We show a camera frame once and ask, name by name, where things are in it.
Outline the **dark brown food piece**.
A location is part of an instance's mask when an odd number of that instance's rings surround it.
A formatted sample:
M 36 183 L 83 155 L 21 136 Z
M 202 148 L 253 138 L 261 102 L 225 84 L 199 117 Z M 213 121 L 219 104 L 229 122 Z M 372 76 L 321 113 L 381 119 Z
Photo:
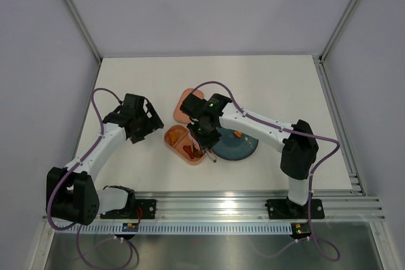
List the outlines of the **dark brown food piece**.
M 204 155 L 204 152 L 201 149 L 195 149 L 193 148 L 193 155 L 196 158 L 200 158 Z

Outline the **pink lunch box base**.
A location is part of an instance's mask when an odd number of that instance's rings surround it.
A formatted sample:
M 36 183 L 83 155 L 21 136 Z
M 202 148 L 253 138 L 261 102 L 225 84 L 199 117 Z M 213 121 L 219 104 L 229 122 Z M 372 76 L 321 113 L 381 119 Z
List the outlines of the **pink lunch box base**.
M 168 144 L 168 139 L 167 139 L 167 132 L 170 130 L 177 131 L 177 133 L 179 135 L 178 142 L 173 147 Z M 189 156 L 184 152 L 184 150 L 183 150 L 184 145 L 193 146 L 193 144 L 192 144 L 192 141 L 189 139 L 189 130 L 182 125 L 173 125 L 172 127 L 170 127 L 164 134 L 164 143 L 179 158 L 183 159 L 186 163 L 188 163 L 190 165 L 196 166 L 196 165 L 200 164 L 205 158 L 205 154 L 204 154 L 200 158 L 195 157 L 194 159 L 190 159 Z

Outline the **orange fried food piece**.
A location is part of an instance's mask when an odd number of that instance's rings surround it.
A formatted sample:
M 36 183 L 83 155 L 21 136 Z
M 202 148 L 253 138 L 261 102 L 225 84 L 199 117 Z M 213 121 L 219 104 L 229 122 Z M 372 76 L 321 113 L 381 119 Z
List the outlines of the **orange fried food piece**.
M 168 131 L 167 139 L 168 139 L 168 144 L 173 147 L 178 142 L 178 139 L 179 139 L 179 135 L 178 135 L 177 131 L 173 131 L 173 130 Z

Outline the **red sausage food piece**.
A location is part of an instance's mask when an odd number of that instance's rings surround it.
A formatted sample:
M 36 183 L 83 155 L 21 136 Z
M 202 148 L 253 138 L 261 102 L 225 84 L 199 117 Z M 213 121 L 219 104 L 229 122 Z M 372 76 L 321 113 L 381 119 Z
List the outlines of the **red sausage food piece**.
M 242 136 L 242 132 L 240 132 L 240 131 L 234 131 L 234 135 L 236 136 L 236 137 L 241 137 Z

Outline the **red shrimp food piece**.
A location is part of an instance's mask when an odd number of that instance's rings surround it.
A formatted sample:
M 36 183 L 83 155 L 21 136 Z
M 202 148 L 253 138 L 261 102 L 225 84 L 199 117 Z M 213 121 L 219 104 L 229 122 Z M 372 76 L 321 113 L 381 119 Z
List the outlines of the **red shrimp food piece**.
M 194 147 L 191 145 L 183 146 L 184 152 L 189 156 L 190 159 L 194 159 L 196 155 L 194 154 Z

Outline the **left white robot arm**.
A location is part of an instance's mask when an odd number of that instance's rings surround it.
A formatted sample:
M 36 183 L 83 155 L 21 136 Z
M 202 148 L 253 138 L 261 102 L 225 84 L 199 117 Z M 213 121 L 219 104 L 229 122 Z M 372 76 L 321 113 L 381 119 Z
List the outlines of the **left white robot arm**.
M 96 190 L 94 181 L 112 154 L 127 140 L 136 144 L 164 124 L 149 100 L 126 94 L 105 117 L 97 117 L 100 132 L 87 150 L 62 168 L 53 167 L 46 177 L 46 215 L 57 231 L 55 220 L 90 225 L 97 216 L 105 219 L 140 218 L 143 210 L 134 190 L 107 185 Z

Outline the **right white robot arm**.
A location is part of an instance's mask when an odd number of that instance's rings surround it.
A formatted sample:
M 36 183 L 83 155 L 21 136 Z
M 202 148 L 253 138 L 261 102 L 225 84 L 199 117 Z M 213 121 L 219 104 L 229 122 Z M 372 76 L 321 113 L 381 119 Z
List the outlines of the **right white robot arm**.
M 181 103 L 180 110 L 189 117 L 187 128 L 203 151 L 217 145 L 221 137 L 219 129 L 226 128 L 245 133 L 281 153 L 280 169 L 288 176 L 289 191 L 285 200 L 268 202 L 266 206 L 285 218 L 308 215 L 309 171 L 319 146 L 307 122 L 288 124 L 255 117 L 221 94 L 213 94 L 206 100 L 191 93 Z

